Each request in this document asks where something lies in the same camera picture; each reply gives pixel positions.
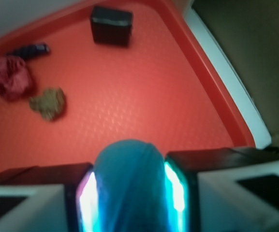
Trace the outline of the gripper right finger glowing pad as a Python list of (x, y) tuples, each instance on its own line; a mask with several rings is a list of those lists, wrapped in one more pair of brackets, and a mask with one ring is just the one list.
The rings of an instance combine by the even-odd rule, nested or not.
[(279, 232), (279, 155), (252, 147), (171, 151), (175, 232)]

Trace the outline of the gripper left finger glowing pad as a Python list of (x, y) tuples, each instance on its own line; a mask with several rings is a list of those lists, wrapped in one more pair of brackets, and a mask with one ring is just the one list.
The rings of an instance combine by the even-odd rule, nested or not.
[(0, 232), (91, 232), (89, 162), (0, 172)]

